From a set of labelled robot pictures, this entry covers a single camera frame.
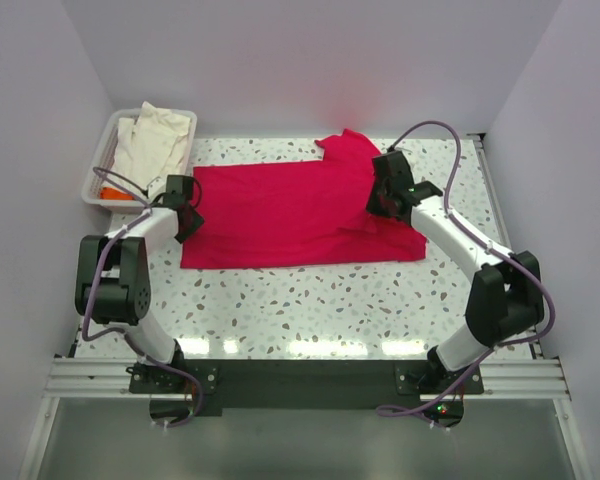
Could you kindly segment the red t shirt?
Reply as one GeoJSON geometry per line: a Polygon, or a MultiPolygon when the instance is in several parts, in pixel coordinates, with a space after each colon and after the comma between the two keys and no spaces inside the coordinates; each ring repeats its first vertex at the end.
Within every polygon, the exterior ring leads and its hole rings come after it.
{"type": "Polygon", "coordinates": [[[203,226],[182,247],[184,269],[277,268],[416,262],[426,239],[369,214],[379,149],[346,129],[317,141],[323,157],[303,162],[204,166],[203,226]]]}

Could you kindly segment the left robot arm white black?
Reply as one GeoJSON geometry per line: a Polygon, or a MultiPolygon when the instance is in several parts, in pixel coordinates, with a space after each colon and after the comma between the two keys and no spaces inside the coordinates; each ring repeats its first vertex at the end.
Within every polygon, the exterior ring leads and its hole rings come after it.
{"type": "Polygon", "coordinates": [[[182,244],[203,226],[201,200],[197,179],[169,175],[165,190],[139,215],[105,235],[84,237],[79,247],[75,307],[82,340],[120,336],[137,355],[141,380],[165,392],[197,380],[187,372],[178,341],[151,313],[149,255],[171,240],[182,244]]]}

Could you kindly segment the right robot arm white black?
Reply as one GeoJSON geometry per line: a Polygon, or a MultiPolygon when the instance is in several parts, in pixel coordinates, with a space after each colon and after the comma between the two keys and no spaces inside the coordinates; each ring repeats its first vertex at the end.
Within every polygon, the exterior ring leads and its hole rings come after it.
{"type": "Polygon", "coordinates": [[[449,196],[433,183],[417,183],[403,153],[382,154],[372,165],[367,211],[423,234],[471,282],[465,324],[429,350],[420,380],[422,386],[446,393],[478,358],[544,319],[539,262],[529,252],[516,254],[484,235],[451,208],[449,196]]]}

